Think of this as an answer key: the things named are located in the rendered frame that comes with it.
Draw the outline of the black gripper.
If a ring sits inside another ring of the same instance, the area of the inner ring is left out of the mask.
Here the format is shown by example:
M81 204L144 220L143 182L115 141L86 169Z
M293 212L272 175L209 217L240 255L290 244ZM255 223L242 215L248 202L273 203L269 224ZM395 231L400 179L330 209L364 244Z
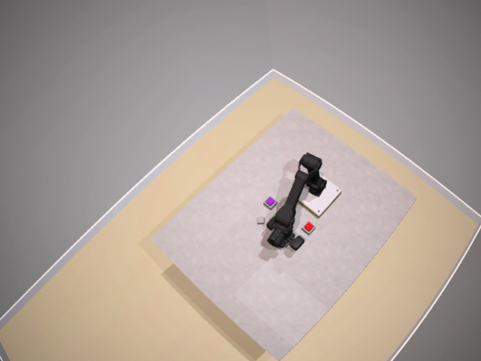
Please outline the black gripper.
M267 227L271 231L274 228L273 226L271 226L274 218L275 218L275 216L272 217L267 223ZM293 248L295 251L304 243L304 239L300 235L298 235L296 238L294 238L295 233L293 233L293 230L291 230L288 234L286 234L286 236L287 236L287 239L286 239L285 243L288 244L289 242L291 242L290 247Z

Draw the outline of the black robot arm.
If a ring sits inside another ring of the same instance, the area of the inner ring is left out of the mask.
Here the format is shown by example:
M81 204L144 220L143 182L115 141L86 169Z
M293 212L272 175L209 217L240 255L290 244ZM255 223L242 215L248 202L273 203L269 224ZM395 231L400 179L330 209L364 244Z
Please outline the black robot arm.
M308 174L301 171L301 164L307 169ZM269 236L267 242L272 246L278 247L279 249L284 248L287 239L286 234L292 230L292 227L295 224L295 207L300 199L304 185L306 184L306 186L309 187L309 193L318 197L325 189L327 180L319 176L319 170L321 167L322 159L319 157L310 153L306 153L306 155L304 154L301 157L298 171L295 174L295 181L289 192L285 205L277 211L271 224L271 226L274 227L274 230Z

